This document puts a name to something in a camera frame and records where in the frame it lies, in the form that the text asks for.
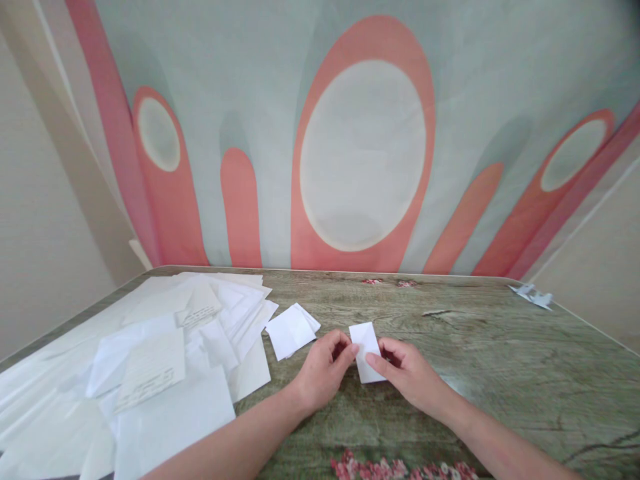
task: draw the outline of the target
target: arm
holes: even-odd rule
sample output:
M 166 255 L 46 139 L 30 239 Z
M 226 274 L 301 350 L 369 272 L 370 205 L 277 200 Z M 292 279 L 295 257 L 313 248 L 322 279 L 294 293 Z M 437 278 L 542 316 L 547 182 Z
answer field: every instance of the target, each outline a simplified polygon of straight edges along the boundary
M 311 347 L 302 369 L 284 389 L 144 476 L 160 479 L 252 479 L 285 438 L 335 396 L 357 345 L 340 330 Z
M 411 344 L 379 340 L 384 358 L 367 354 L 367 362 L 414 407 L 444 423 L 498 480 L 579 479 L 490 415 L 458 395 Z

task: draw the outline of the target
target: pink stripe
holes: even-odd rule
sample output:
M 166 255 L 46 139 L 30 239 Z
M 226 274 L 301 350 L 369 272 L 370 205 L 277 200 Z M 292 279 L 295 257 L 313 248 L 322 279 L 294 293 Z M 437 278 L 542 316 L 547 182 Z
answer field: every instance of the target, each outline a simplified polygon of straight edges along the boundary
M 595 188 L 610 166 L 627 150 L 639 133 L 640 102 L 636 104 L 611 140 L 596 155 L 593 162 L 580 174 L 574 186 L 538 230 L 522 256 L 509 271 L 510 278 L 520 279 L 529 271 L 560 231 L 560 228 L 575 213 L 589 192 Z
M 231 263 L 234 267 L 262 268 L 257 185 L 251 161 L 242 150 L 227 150 L 220 167 L 220 183 Z
M 151 264 L 163 264 L 145 181 L 137 158 L 131 111 L 100 16 L 91 0 L 67 0 L 91 75 L 95 99 L 120 194 Z
M 164 107 L 178 134 L 180 160 L 174 171 L 160 169 L 145 151 L 139 131 L 140 107 L 145 99 L 154 99 Z M 182 128 L 167 101 L 151 87 L 140 87 L 135 94 L 133 128 L 149 192 L 149 202 L 157 226 L 162 258 L 171 265 L 208 265 Z
M 500 185 L 504 165 L 488 166 L 471 183 L 435 244 L 422 273 L 448 275 Z
M 425 159 L 416 194 L 396 228 L 370 248 L 346 252 L 326 244 L 311 225 L 302 202 L 300 160 L 309 120 L 323 92 L 345 69 L 366 60 L 389 62 L 402 70 L 413 83 L 424 114 L 427 134 Z M 360 20 L 336 41 L 323 60 L 300 116 L 293 148 L 291 176 L 291 268 L 398 271 L 427 191 L 434 138 L 435 102 L 431 70 L 420 43 L 411 30 L 393 17 L 375 15 Z
M 574 128 L 572 128 L 558 142 L 555 148 L 547 156 L 542 166 L 538 169 L 533 180 L 518 200 L 511 214 L 505 220 L 504 224 L 493 238 L 493 242 L 481 258 L 480 262 L 473 270 L 474 275 L 486 275 L 490 277 L 504 277 L 514 266 L 526 246 L 531 242 L 538 229 L 544 224 L 553 210 L 561 202 L 562 198 L 576 184 L 580 173 L 573 176 L 566 184 L 553 191 L 542 190 L 541 180 L 544 172 L 556 154 L 560 146 L 570 137 L 576 130 L 592 121 L 602 121 L 606 126 L 605 138 L 602 145 L 606 143 L 613 131 L 613 114 L 610 110 L 598 110 L 584 118 Z M 590 168 L 597 154 L 594 155 L 581 172 Z

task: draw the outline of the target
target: painted wall mural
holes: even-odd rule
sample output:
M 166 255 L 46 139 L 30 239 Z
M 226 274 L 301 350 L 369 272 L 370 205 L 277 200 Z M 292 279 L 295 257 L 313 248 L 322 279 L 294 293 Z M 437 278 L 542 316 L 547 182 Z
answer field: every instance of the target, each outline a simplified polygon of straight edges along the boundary
M 632 0 L 41 6 L 153 265 L 525 278 L 640 132 Z

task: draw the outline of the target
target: table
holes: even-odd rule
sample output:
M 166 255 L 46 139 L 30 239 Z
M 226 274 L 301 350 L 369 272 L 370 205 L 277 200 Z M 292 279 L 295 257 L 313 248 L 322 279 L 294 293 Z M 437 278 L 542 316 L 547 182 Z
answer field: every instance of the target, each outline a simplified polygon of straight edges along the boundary
M 0 363 L 0 372 L 92 317 L 150 276 L 182 271 L 259 273 L 276 315 L 299 302 L 318 336 L 372 321 L 376 334 L 415 344 L 456 391 L 585 478 L 640 477 L 640 357 L 562 307 L 546 311 L 487 277 L 160 267 L 140 275 L 50 334 Z M 363 280 L 377 278 L 371 285 Z M 416 286 L 399 288 L 398 281 Z M 236 404 L 236 414 L 284 387 L 310 345 L 277 362 L 263 332 L 271 382 Z M 349 368 L 336 398 L 304 421 L 261 473 L 335 478 L 331 458 L 400 458 L 408 467 L 466 461 L 488 475 L 438 422 L 388 383 L 360 384 Z

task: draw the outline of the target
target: stack of paper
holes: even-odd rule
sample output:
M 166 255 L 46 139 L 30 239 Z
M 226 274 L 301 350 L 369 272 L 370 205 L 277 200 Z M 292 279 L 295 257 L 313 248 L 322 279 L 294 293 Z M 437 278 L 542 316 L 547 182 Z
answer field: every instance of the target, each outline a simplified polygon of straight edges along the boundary
M 233 420 L 271 380 L 270 292 L 261 275 L 152 277 L 0 375 L 0 477 L 139 478 Z
M 309 312 L 295 303 L 271 320 L 267 332 L 278 361 L 289 358 L 310 341 L 320 328 L 318 321 Z

